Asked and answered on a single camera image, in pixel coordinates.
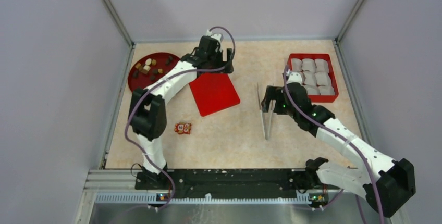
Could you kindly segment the metal tongs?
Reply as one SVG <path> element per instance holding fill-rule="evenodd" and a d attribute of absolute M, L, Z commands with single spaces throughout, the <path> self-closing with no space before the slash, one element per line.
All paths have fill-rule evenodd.
<path fill-rule="evenodd" d="M 257 93 L 257 101 L 258 101 L 258 105 L 259 105 L 259 112 L 260 112 L 260 119 L 261 119 L 261 126 L 262 126 L 262 130 L 263 130 L 263 136 L 266 141 L 269 141 L 270 134 L 271 134 L 272 113 L 265 112 L 263 110 L 263 106 L 262 106 L 263 98 L 260 96 L 259 83 L 256 83 L 256 93 Z"/>

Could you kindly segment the round dark red tray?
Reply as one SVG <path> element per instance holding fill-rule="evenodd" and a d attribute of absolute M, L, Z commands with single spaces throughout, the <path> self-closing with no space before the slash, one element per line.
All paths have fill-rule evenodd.
<path fill-rule="evenodd" d="M 150 66 L 145 61 L 151 58 Z M 137 88 L 145 88 L 154 84 L 180 61 L 180 58 L 172 53 L 157 52 L 149 54 L 138 60 L 129 71 L 128 87 L 131 92 Z"/>

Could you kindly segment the red rectangular lid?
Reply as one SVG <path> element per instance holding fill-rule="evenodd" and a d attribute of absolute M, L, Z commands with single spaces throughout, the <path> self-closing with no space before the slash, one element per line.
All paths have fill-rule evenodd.
<path fill-rule="evenodd" d="M 202 117 L 240 104 L 239 95 L 225 73 L 204 73 L 189 84 Z"/>

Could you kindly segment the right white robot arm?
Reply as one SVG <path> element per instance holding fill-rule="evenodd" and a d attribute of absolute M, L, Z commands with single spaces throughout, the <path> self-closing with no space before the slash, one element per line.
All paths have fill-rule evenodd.
<path fill-rule="evenodd" d="M 287 115 L 297 126 L 321 140 L 351 161 L 348 168 L 326 158 L 308 160 L 306 183 L 313 189 L 333 185 L 365 198 L 385 218 L 391 218 L 416 193 L 414 165 L 383 154 L 352 133 L 326 107 L 309 99 L 306 88 L 297 82 L 267 86 L 261 101 L 262 112 Z"/>

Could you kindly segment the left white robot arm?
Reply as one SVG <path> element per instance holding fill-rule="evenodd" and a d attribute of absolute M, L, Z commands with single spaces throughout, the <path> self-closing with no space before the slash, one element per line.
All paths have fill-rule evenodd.
<path fill-rule="evenodd" d="M 125 138 L 138 147 L 144 157 L 147 182 L 154 189 L 167 183 L 167 162 L 163 155 L 162 135 L 167 126 L 166 106 L 186 85 L 205 73 L 232 73 L 236 47 L 223 49 L 223 36 L 209 34 L 200 38 L 190 53 L 181 57 L 162 78 L 132 93 Z"/>

